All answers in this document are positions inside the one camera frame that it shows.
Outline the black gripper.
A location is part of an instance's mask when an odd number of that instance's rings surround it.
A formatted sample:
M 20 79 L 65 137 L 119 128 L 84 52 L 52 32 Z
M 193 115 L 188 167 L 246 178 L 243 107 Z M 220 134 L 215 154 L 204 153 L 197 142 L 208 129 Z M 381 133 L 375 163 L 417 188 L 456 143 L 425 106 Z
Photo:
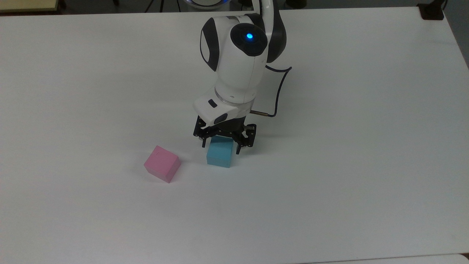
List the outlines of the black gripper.
M 231 137 L 237 143 L 236 154 L 239 154 L 241 148 L 253 147 L 256 137 L 257 125 L 245 125 L 245 119 L 246 117 L 244 116 L 208 126 L 198 116 L 193 135 L 202 141 L 202 148 L 205 148 L 207 140 L 215 135 Z

